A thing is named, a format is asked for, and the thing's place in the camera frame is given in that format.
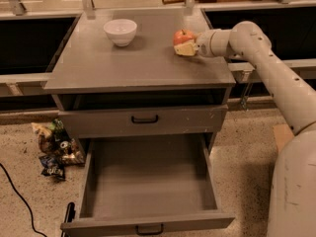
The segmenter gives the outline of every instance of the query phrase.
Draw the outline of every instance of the black cable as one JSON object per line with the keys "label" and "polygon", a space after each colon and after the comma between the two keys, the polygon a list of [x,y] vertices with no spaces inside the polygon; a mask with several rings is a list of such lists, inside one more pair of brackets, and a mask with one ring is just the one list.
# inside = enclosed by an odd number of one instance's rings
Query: black cable
{"label": "black cable", "polygon": [[41,233],[41,232],[38,232],[38,231],[35,229],[35,227],[34,227],[34,217],[33,217],[33,213],[32,213],[32,210],[31,210],[29,204],[28,204],[27,201],[22,197],[22,195],[19,194],[19,192],[18,192],[17,189],[15,188],[15,186],[14,186],[14,184],[13,184],[13,182],[12,182],[10,176],[9,176],[9,173],[7,172],[6,168],[5,168],[1,163],[0,163],[0,167],[3,169],[4,173],[6,174],[6,176],[7,176],[8,180],[9,180],[9,182],[10,182],[10,184],[11,184],[13,190],[15,191],[15,193],[20,197],[20,199],[21,199],[21,200],[24,202],[24,204],[27,206],[27,208],[28,208],[28,210],[29,210],[29,212],[30,212],[30,215],[31,215],[31,223],[32,223],[32,228],[33,228],[33,230],[34,230],[37,234],[40,234],[40,235],[42,235],[42,236],[44,236],[44,237],[47,237],[45,234],[43,234],[43,233]]}

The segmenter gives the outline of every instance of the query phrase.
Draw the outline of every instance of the floor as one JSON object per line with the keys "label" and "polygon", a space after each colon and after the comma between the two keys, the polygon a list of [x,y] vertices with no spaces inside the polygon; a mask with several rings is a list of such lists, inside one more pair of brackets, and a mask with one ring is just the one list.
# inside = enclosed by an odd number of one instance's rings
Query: floor
{"label": "floor", "polygon": [[[225,212],[235,214],[226,229],[166,233],[170,237],[266,236],[270,186],[277,158],[273,126],[285,123],[272,101],[250,99],[244,111],[229,103],[223,128],[211,152],[213,177]],[[56,182],[40,174],[42,166],[37,137],[31,122],[50,123],[56,112],[0,115],[0,162],[6,167],[17,190],[28,201],[38,231],[49,237],[61,235],[66,206],[80,194],[83,168],[66,168],[66,181]],[[0,170],[1,236],[39,236],[31,218]]]}

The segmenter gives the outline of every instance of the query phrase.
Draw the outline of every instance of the robotic arm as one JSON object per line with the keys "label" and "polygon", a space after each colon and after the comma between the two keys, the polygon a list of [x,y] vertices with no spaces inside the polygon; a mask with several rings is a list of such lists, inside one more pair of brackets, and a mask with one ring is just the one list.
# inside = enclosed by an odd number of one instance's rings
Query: robotic arm
{"label": "robotic arm", "polygon": [[250,62],[295,135],[276,161],[267,236],[316,236],[316,92],[271,46],[256,24],[242,22],[200,34],[195,48],[201,56]]}

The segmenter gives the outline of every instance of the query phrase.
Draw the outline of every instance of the drawer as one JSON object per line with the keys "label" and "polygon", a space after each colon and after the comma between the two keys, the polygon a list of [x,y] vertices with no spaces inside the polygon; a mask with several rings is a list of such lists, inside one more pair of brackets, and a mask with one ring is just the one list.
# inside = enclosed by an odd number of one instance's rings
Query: drawer
{"label": "drawer", "polygon": [[95,139],[71,237],[225,228],[201,134]]}
{"label": "drawer", "polygon": [[222,127],[227,106],[115,109],[60,112],[76,138],[214,132]]}

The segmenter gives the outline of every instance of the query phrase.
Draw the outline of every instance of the apple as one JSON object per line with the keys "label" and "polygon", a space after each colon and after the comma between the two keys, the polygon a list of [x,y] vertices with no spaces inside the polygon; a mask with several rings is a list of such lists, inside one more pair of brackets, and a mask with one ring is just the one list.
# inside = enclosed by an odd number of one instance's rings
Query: apple
{"label": "apple", "polygon": [[181,29],[174,33],[174,45],[185,43],[189,40],[196,40],[196,38],[196,35],[192,31]]}

